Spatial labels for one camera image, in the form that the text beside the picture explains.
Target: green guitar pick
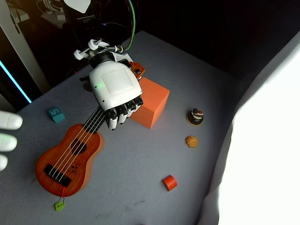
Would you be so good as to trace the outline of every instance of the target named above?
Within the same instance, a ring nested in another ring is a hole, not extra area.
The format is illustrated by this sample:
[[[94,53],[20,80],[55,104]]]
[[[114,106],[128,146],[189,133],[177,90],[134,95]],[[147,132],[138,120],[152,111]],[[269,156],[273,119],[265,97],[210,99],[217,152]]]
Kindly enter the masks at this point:
[[[62,209],[64,209],[65,207],[65,203],[64,202],[57,202],[54,204],[55,210],[56,211],[61,211]]]

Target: blue light strip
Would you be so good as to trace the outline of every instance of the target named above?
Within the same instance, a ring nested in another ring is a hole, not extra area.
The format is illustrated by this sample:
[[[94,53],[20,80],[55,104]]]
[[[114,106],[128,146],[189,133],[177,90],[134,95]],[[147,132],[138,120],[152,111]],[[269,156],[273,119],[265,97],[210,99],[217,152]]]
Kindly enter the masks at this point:
[[[8,69],[3,65],[3,63],[0,61],[0,66],[5,71],[5,73],[9,76],[9,78],[12,80],[12,82],[15,84],[15,86],[19,89],[19,91],[24,95],[24,97],[27,99],[29,103],[31,103],[31,100],[28,98],[28,96],[25,94],[25,92],[22,90],[22,88],[18,85],[17,81],[13,78],[13,76],[10,74]]]

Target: ukulele bridge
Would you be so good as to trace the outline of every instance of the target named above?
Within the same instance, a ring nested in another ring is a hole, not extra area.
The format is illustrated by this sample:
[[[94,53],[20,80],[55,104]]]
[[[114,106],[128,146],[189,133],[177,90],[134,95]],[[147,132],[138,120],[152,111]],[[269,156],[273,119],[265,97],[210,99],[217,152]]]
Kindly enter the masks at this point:
[[[65,186],[65,187],[67,187],[69,185],[69,183],[72,181],[66,175],[62,175],[62,173],[59,170],[55,169],[54,166],[52,166],[50,164],[48,164],[45,167],[44,172],[46,174],[48,174],[48,176],[51,177],[53,180],[55,180],[56,182],[58,182],[59,184]]]

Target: gray table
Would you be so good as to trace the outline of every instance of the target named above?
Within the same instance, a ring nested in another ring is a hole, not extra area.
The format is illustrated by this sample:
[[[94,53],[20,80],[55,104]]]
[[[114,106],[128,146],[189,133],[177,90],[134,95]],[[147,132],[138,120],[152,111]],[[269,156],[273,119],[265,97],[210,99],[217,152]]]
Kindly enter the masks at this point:
[[[210,184],[215,161],[227,128],[224,108],[230,79],[224,72],[165,43],[139,32],[129,51],[145,68],[145,76],[169,89],[163,114],[149,130],[133,120],[100,132],[105,148],[96,157],[88,186],[66,199],[55,212],[56,196],[37,182],[34,168],[39,156],[58,144],[67,129],[84,123],[97,107],[80,77],[86,67],[22,109],[23,126],[13,132],[17,148],[0,172],[2,225],[192,225],[196,222]],[[66,119],[54,123],[47,110],[59,107]],[[194,107],[204,112],[200,127],[186,121]],[[185,138],[200,144],[188,148]],[[178,186],[167,192],[161,180],[173,175]]]

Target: white robotic hand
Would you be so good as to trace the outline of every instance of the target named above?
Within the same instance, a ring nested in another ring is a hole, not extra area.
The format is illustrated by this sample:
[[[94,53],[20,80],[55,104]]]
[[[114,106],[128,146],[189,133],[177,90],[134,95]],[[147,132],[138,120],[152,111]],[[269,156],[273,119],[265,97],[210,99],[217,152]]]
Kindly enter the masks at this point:
[[[106,113],[109,128],[114,130],[117,123],[123,124],[126,118],[136,112],[143,104],[142,89],[134,73],[120,61],[132,62],[130,56],[118,54],[121,46],[103,46],[102,41],[91,40],[89,48],[74,52],[77,59],[90,58],[94,68],[89,79],[92,90],[100,106]]]
[[[21,116],[11,113],[0,111],[0,129],[17,130],[21,127],[23,119]],[[15,149],[17,146],[17,139],[8,134],[0,133],[0,151],[8,152]],[[8,164],[8,158],[0,155],[0,171],[4,170]]]

